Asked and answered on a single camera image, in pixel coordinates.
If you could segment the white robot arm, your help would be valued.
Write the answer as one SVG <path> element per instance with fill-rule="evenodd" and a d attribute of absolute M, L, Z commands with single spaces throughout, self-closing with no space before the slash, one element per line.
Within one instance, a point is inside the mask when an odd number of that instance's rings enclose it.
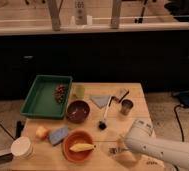
<path fill-rule="evenodd" d="M 132 151 L 189 169 L 189 143 L 155 138 L 151 122 L 136 119 L 127 132 L 124 143 Z"/>

